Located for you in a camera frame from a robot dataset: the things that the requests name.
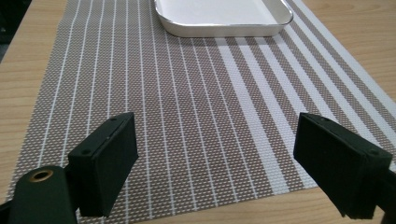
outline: placemat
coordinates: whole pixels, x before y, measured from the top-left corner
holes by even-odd
[[[274,37],[178,38],[151,0],[68,0],[9,195],[27,171],[66,166],[82,139],[127,111],[140,159],[111,217],[81,223],[314,187],[292,158],[300,112],[396,155],[396,104],[300,0],[288,3],[294,21]]]

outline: white tray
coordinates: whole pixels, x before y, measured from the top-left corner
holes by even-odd
[[[283,0],[154,0],[163,27],[181,37],[271,36],[293,19]]]

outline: screw hole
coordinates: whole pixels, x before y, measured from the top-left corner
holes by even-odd
[[[52,175],[53,175],[53,171],[51,171],[51,170],[38,171],[38,172],[35,172],[34,174],[32,174],[29,181],[34,182],[34,183],[41,182],[41,181],[44,181],[44,180],[50,178]]]

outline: wood grain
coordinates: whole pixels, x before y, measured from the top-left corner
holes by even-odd
[[[396,100],[396,1],[304,0],[384,91]],[[0,202],[16,164],[65,0],[34,0],[0,64]],[[320,189],[146,223],[379,223],[341,218]]]

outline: white stripe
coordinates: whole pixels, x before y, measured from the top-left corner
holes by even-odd
[[[253,102],[248,94],[248,89],[239,73],[235,60],[224,38],[216,38],[219,52],[224,61],[236,96],[247,120],[251,136],[262,160],[262,166],[267,174],[268,181],[274,194],[289,192],[286,180],[279,168],[276,157],[271,149],[267,134],[262,127],[262,122],[256,112]]]
[[[91,12],[92,12],[92,0],[90,3],[90,10],[88,12],[88,17],[87,17],[87,20],[85,22],[85,27],[84,27],[84,37],[82,39],[82,47],[81,47],[81,52],[79,54],[78,70],[77,70],[77,74],[76,74],[76,83],[75,83],[75,87],[73,90],[72,104],[70,105],[69,118],[68,118],[67,126],[66,126],[66,133],[64,135],[64,146],[62,148],[62,156],[61,156],[61,164],[60,164],[61,166],[64,166],[64,154],[66,152],[67,140],[69,138],[70,125],[71,125],[71,121],[72,121],[72,117],[73,117],[73,109],[74,109],[74,105],[76,102],[78,81],[79,81],[79,75],[81,73],[82,58],[84,57],[84,49],[85,49],[85,42],[86,42],[85,40],[87,37],[87,29],[88,29],[88,23],[90,22],[90,18],[91,18]]]
[[[338,122],[337,118],[332,113],[332,110],[329,108],[326,101],[323,99],[320,92],[315,87],[315,84],[312,82],[311,78],[309,78],[309,76],[306,74],[305,70],[301,67],[300,63],[294,57],[294,54],[285,44],[285,41],[282,39],[282,37],[280,35],[276,35],[273,37],[273,39],[275,40],[279,49],[282,51],[283,55],[285,55],[285,58],[288,60],[290,66],[293,68],[297,78],[300,79],[305,90],[311,97],[312,102],[315,104],[318,111],[320,112],[320,115],[328,119],[331,119],[335,122]]]
[[[171,174],[171,168],[170,168],[170,162],[169,162],[168,144],[167,144],[167,140],[166,140],[165,122],[163,120],[163,118],[164,118],[164,114],[163,114],[163,98],[162,98],[162,94],[161,94],[160,74],[159,74],[159,71],[158,71],[157,50],[156,50],[156,45],[155,45],[154,25],[153,25],[153,22],[152,22],[152,13],[151,13],[151,1],[148,1],[148,10],[149,10],[149,15],[150,15],[149,20],[150,20],[150,24],[151,24],[152,47],[154,49],[154,65],[155,65],[155,74],[157,76],[158,99],[160,101],[161,124],[162,124],[162,127],[163,127],[163,147],[164,147],[164,152],[165,152],[166,171],[168,173],[169,196],[170,196],[172,215],[175,215],[175,213],[176,213],[175,199],[174,199],[174,193],[173,193],[173,187],[172,187],[172,174]]]
[[[190,84],[190,76],[189,76],[189,72],[187,70],[186,62],[184,60],[184,53],[183,53],[183,49],[181,47],[182,45],[180,43],[180,38],[178,39],[178,43],[180,44],[181,56],[182,56],[182,59],[183,59],[184,68],[186,70],[187,80],[188,80],[188,83],[189,83],[190,92],[191,92],[191,96],[192,96],[192,87],[191,87],[191,84]],[[200,65],[200,63],[198,61],[198,56],[196,54],[195,46],[194,46],[194,43],[193,43],[192,40],[191,40],[191,43],[192,43],[192,48],[194,50],[195,59],[196,59],[197,64],[198,64],[198,70],[199,70],[200,75],[201,75],[201,80],[203,81],[203,86],[204,86],[204,90],[205,90],[205,96],[206,96],[207,103],[209,105],[210,115],[212,117],[213,124],[215,125],[216,135],[218,136],[218,139],[219,139],[219,146],[220,146],[220,149],[221,149],[221,155],[223,157],[224,164],[225,164],[226,169],[227,169],[228,178],[230,179],[231,188],[233,190],[233,198],[234,198],[234,201],[237,203],[237,202],[239,202],[239,200],[238,200],[238,196],[236,195],[236,192],[235,192],[235,186],[233,185],[233,174],[231,174],[231,169],[230,169],[230,167],[228,165],[227,154],[225,153],[223,141],[222,141],[220,133],[219,133],[218,122],[216,121],[216,116],[215,116],[215,113],[213,112],[213,107],[212,107],[212,103],[210,102],[210,97],[207,94],[206,84],[205,84],[205,81],[204,81],[204,77],[202,75],[201,65]]]
[[[361,78],[361,81],[371,90],[375,97],[388,110],[388,112],[396,118],[396,104],[388,97],[388,95],[376,84],[374,79],[367,73],[366,70],[350,55],[344,46],[330,33],[330,31],[318,20],[309,8],[301,0],[294,0],[298,8],[305,14],[307,18],[317,27],[326,40],[333,46],[341,58],[348,63],[355,74]]]
[[[259,64],[257,63],[253,53],[251,52],[246,39],[236,38],[236,42],[238,43],[238,46],[245,57],[247,66],[250,69],[250,72],[257,83],[257,87],[259,88],[260,93],[262,94],[262,99],[264,100],[265,104],[268,107],[268,110],[271,114],[271,117],[274,120],[274,124],[276,128],[279,130],[280,137],[282,138],[282,141],[285,144],[286,150],[289,153],[289,156],[291,158],[291,161],[293,162],[293,165],[296,168],[297,173],[301,177],[304,187],[305,188],[314,187],[316,185],[315,181],[312,178],[310,178],[310,175],[305,171],[305,169],[296,160],[293,159],[295,134],[292,128],[290,127],[289,122],[282,111],[282,108],[277,102],[276,96],[274,96],[274,93],[272,92],[271,87],[268,84],[268,81],[266,80],[264,74],[262,73]],[[268,54],[270,53],[272,54],[272,51],[267,46],[267,50],[265,51],[264,56],[268,57]],[[286,91],[285,93],[291,93],[291,95],[287,94],[291,103],[293,105],[298,105],[300,107],[300,109],[295,108],[296,109],[295,113],[299,115],[301,110],[305,111],[305,107],[303,103],[300,101],[300,98],[294,97],[294,96],[298,96],[297,92],[292,91],[294,90],[294,88],[291,86],[291,84],[287,85],[289,83],[289,79],[286,78],[286,75],[284,74],[283,70],[280,68],[280,65],[275,59],[275,56],[272,62],[276,62],[276,63],[271,63],[270,60],[268,60],[268,62],[271,66],[271,69],[276,72],[276,78],[283,77],[281,80],[279,80],[279,82],[282,83],[283,85],[286,85],[289,88],[289,90]]]
[[[128,112],[128,73],[129,73],[129,1],[125,1],[125,113]],[[125,180],[125,223],[129,222],[129,178]]]
[[[318,75],[323,85],[329,91],[330,95],[334,98],[334,100],[340,105],[341,109],[346,114],[346,117],[351,121],[351,123],[355,126],[356,131],[368,141],[379,146],[379,143],[376,141],[373,134],[361,120],[359,115],[355,112],[349,102],[346,100],[344,95],[337,89],[337,87],[332,83],[332,80],[327,76],[326,72],[320,66],[316,58],[311,54],[309,49],[303,43],[303,41],[298,38],[297,34],[292,29],[285,29],[289,36],[293,36],[293,42],[299,48],[300,52],[305,56],[306,61],[311,65],[311,67],[315,70],[315,73]]]
[[[145,153],[146,153],[146,177],[148,181],[148,217],[153,219],[152,215],[152,200],[151,200],[151,184],[149,178],[149,141],[148,141],[148,127],[146,121],[146,92],[145,92],[145,76],[143,72],[143,50],[142,50],[142,24],[140,20],[140,0],[137,0],[137,20],[139,24],[139,54],[140,54],[140,75],[142,78],[142,109],[143,109],[143,132],[145,137]]]
[[[92,106],[93,106],[93,96],[94,96],[94,90],[95,90],[95,82],[96,82],[96,72],[97,72],[97,67],[98,67],[98,59],[99,59],[99,47],[100,47],[100,41],[101,41],[101,30],[102,30],[102,21],[103,21],[103,15],[105,14],[105,1],[102,1],[102,11],[100,15],[100,20],[99,20],[99,27],[98,27],[98,36],[97,36],[97,44],[96,44],[96,52],[95,52],[95,64],[93,67],[93,78],[92,78],[92,87],[91,87],[91,98],[90,98],[90,108],[88,110],[88,118],[87,118],[87,132],[86,136],[90,134],[91,131],[91,116],[92,116]]]
[[[208,95],[208,93],[207,93],[207,89],[206,89],[205,78],[204,78],[203,73],[202,73],[201,64],[200,64],[200,62],[199,62],[198,55],[197,55],[197,52],[196,52],[196,49],[195,49],[195,45],[194,45],[193,40],[191,40],[191,43],[192,43],[192,47],[193,47],[193,49],[194,49],[195,58],[196,58],[197,63],[198,63],[198,68],[199,68],[199,72],[200,72],[200,75],[201,75],[201,80],[202,80],[202,82],[203,82],[203,84],[204,84],[206,98],[207,98],[207,101],[209,102],[210,108],[212,108],[212,105],[211,105],[211,103],[210,103],[210,97],[209,97],[209,95]],[[249,169],[248,169],[248,164],[247,164],[247,161],[246,161],[246,158],[245,158],[245,154],[244,154],[244,152],[243,152],[243,150],[242,150],[241,144],[239,143],[239,137],[238,137],[238,134],[236,133],[235,126],[233,125],[233,118],[231,117],[230,110],[229,110],[228,105],[227,105],[227,103],[226,103],[226,101],[225,101],[224,93],[223,93],[222,88],[221,88],[221,86],[220,86],[220,84],[219,84],[218,74],[216,73],[216,69],[215,69],[215,66],[214,66],[214,64],[213,64],[212,57],[210,56],[209,50],[207,49],[207,45],[206,45],[206,41],[205,41],[205,40],[204,40],[204,43],[205,43],[206,53],[207,53],[207,56],[208,56],[209,61],[210,61],[210,65],[212,66],[212,70],[213,70],[213,73],[214,73],[214,75],[215,75],[215,78],[216,78],[216,82],[217,82],[217,84],[218,84],[218,87],[219,87],[219,92],[220,92],[220,95],[221,95],[221,100],[222,100],[223,105],[224,105],[224,108],[225,108],[225,110],[226,110],[226,112],[227,112],[228,120],[230,121],[231,127],[232,127],[232,129],[233,129],[233,137],[235,138],[236,144],[238,145],[239,154],[241,155],[242,162],[244,163],[244,166],[245,166],[245,171],[247,172],[247,178],[248,178],[248,181],[249,181],[249,183],[250,183],[251,190],[253,191],[254,198],[257,199],[256,188],[255,188],[255,186],[254,186],[253,180],[251,179],[251,174],[250,174],[250,171],[249,171]]]
[[[55,96],[53,97],[52,105],[51,105],[50,112],[49,112],[49,121],[47,122],[46,132],[44,133],[43,144],[40,149],[40,155],[38,156],[37,168],[39,168],[41,166],[41,161],[43,159],[43,154],[44,154],[44,150],[45,150],[45,147],[47,144],[48,135],[50,133],[50,124],[52,122],[52,115],[55,110],[56,101],[58,100],[59,89],[61,88],[61,81],[64,76],[64,66],[66,64],[67,54],[69,53],[70,42],[71,42],[72,35],[73,35],[73,27],[74,27],[74,24],[76,22],[76,18],[77,18],[78,12],[79,12],[79,5],[80,5],[80,1],[78,0],[78,5],[76,7],[76,14],[72,20],[72,23],[71,23],[70,29],[69,29],[69,37],[67,40],[66,50],[64,51],[64,60],[62,62],[61,72],[59,75],[58,83],[56,85]]]
[[[117,0],[114,0],[113,9],[113,24],[111,31],[111,51],[110,51],[110,68],[108,73],[108,92],[107,92],[107,118],[110,118],[110,107],[111,107],[111,85],[113,80],[113,61],[114,61],[114,30],[116,27],[116,16],[117,16]]]
[[[294,17],[296,22],[300,25],[300,28],[307,36],[311,36],[310,40],[316,46],[318,52],[325,58],[332,68],[332,70],[337,74],[337,76],[343,81],[346,87],[350,90],[353,96],[358,100],[360,105],[369,114],[373,121],[377,124],[378,128],[382,133],[388,138],[388,140],[396,147],[396,132],[389,126],[389,124],[384,120],[384,118],[378,113],[374,106],[369,100],[364,96],[364,94],[359,90],[355,83],[350,79],[343,68],[335,61],[332,55],[323,47],[323,45],[318,41],[318,39],[312,34],[305,23],[296,15]]]
[[[166,49],[167,49],[167,52],[168,52],[169,65],[170,65],[170,69],[171,69],[172,83],[173,83],[175,98],[176,98],[176,101],[177,101],[177,114],[178,114],[178,119],[179,119],[179,123],[180,123],[180,131],[181,131],[182,139],[183,139],[183,147],[186,147],[185,146],[185,136],[184,136],[184,131],[183,131],[183,123],[182,123],[182,119],[181,119],[181,112],[180,112],[179,102],[178,102],[178,97],[177,97],[177,86],[176,86],[176,82],[175,82],[175,73],[174,73],[174,70],[173,70],[172,58],[171,58],[171,55],[170,55],[169,44],[168,44],[168,36],[167,36],[166,31],[164,31],[164,35],[165,35],[165,41],[166,41]],[[212,174],[210,172],[209,160],[208,160],[208,157],[206,155],[205,142],[204,142],[204,137],[202,136],[201,125],[200,125],[198,117],[195,116],[195,118],[196,118],[197,123],[198,123],[198,134],[200,135],[201,148],[202,148],[203,153],[204,153],[205,165],[206,165],[207,175],[209,177],[210,188],[212,190],[213,202],[214,202],[215,206],[218,206],[219,203],[218,203],[218,199],[217,199],[216,189],[215,189],[214,184],[213,184],[214,182],[213,182],[213,179],[212,179]]]

